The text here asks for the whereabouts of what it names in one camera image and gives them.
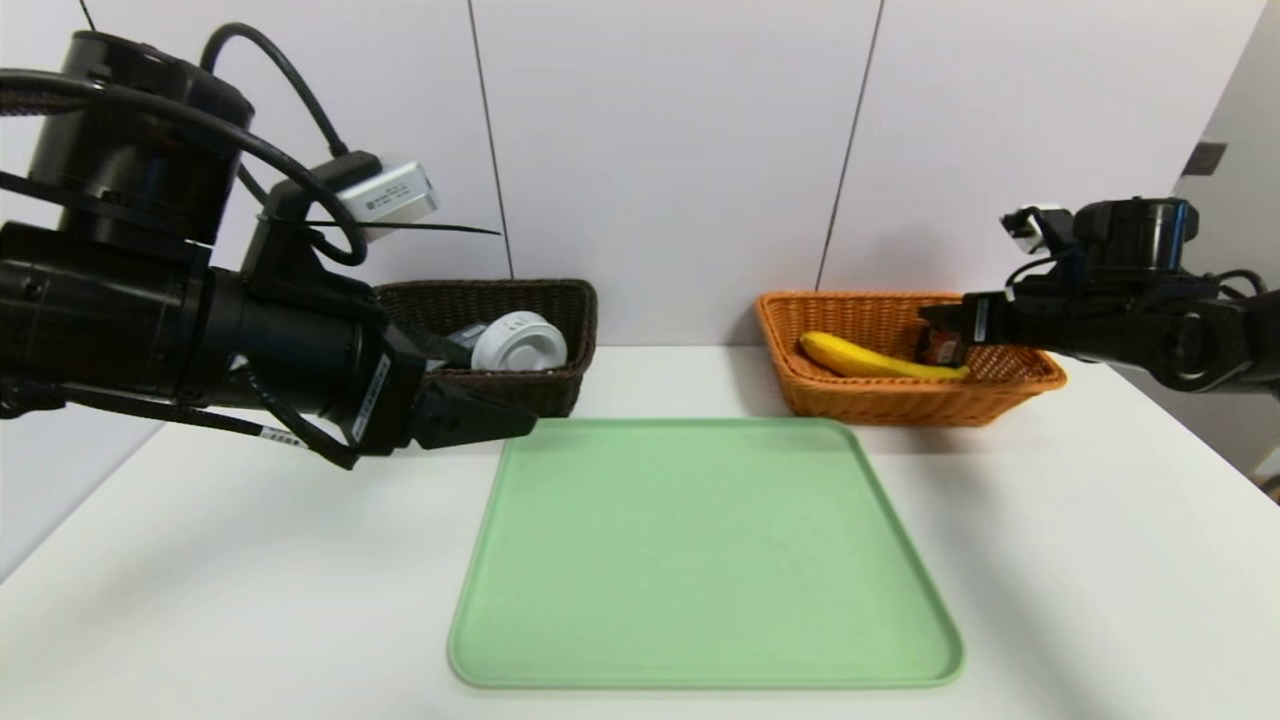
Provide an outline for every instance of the yellow banana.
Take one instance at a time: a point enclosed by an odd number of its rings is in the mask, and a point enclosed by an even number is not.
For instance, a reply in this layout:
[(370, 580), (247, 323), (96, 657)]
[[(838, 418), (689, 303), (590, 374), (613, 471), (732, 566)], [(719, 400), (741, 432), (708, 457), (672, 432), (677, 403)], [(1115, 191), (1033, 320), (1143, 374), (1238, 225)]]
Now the yellow banana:
[(831, 333), (808, 332), (800, 336), (800, 347), (815, 363), (846, 378), (922, 378), (929, 380), (960, 379), (969, 368), (941, 368), (897, 360)]

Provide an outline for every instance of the brown wicker basket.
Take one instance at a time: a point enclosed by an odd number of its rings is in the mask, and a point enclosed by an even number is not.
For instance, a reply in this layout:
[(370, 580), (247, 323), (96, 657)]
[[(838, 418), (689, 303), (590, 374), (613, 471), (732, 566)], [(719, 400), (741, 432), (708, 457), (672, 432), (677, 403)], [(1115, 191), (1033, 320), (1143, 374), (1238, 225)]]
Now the brown wicker basket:
[(582, 375), (595, 355), (595, 288), (585, 281), (421, 281), (375, 288), (402, 325), (447, 336), (472, 323), (492, 323), (515, 310), (532, 310), (564, 333), (568, 363), (539, 373), (439, 370), (439, 379), (536, 413), (564, 418), (577, 402)]
[(869, 350), (910, 359), (924, 322), (922, 305), (959, 295), (774, 292), (755, 305), (782, 395), (796, 415), (858, 425), (986, 425), (1002, 413), (1066, 384), (1066, 374), (1039, 350), (974, 347), (963, 380), (844, 378), (805, 357), (800, 336), (822, 331)]

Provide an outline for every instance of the table surface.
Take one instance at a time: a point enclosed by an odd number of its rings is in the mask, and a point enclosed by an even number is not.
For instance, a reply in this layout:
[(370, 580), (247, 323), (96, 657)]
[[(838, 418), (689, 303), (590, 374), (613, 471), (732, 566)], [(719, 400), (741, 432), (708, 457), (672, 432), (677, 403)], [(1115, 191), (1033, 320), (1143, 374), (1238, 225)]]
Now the table surface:
[[(0, 585), (0, 717), (1280, 717), (1280, 507), (1112, 370), (855, 433), (965, 641), (877, 692), (480, 691), (444, 644), (500, 443), (169, 425)], [(600, 348), (577, 415), (786, 415), (763, 348)]]

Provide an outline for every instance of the wall outlet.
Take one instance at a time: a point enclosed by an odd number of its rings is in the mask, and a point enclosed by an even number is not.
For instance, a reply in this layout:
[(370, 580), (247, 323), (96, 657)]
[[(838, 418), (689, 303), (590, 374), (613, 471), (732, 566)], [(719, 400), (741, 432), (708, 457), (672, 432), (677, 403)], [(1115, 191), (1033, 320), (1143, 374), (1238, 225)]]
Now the wall outlet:
[(1211, 176), (1217, 172), (1217, 164), (1222, 161), (1222, 155), (1226, 155), (1225, 142), (1210, 142), (1202, 140), (1196, 143), (1196, 150), (1192, 150), (1192, 156), (1187, 159), (1187, 165), (1183, 168), (1183, 177), (1187, 176)]

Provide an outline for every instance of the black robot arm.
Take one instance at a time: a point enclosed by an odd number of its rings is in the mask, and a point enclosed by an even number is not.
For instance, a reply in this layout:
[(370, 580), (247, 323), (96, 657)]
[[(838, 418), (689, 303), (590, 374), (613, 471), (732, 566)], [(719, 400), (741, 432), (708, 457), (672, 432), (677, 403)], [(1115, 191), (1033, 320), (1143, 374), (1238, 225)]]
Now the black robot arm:
[[(0, 187), (67, 208), (58, 229), (0, 228), (0, 419), (78, 402), (305, 446), (347, 469), (411, 441), (532, 429), (530, 413), (424, 384), (429, 352), (370, 286), (321, 265), (317, 251), (364, 260), (335, 192), (381, 173), (378, 158), (308, 170), (247, 132), (253, 108), (234, 87), (119, 37), (76, 33), (63, 70), (0, 70), (3, 114), (49, 115), (29, 176), (0, 173)], [(230, 272), (209, 260), (242, 151), (289, 179)], [(314, 202), (348, 250), (307, 227)], [(265, 409), (287, 429), (209, 406)]]
[[(1010, 275), (1004, 291), (922, 309), (937, 336), (1134, 365), (1185, 392), (1280, 400), (1280, 292), (1248, 270), (1184, 270), (1183, 245), (1199, 224), (1185, 200), (1096, 202), (1075, 215), (1028, 206), (1002, 223), (1024, 250), (1048, 256)], [(1253, 295), (1226, 284), (1233, 278), (1249, 279)]]

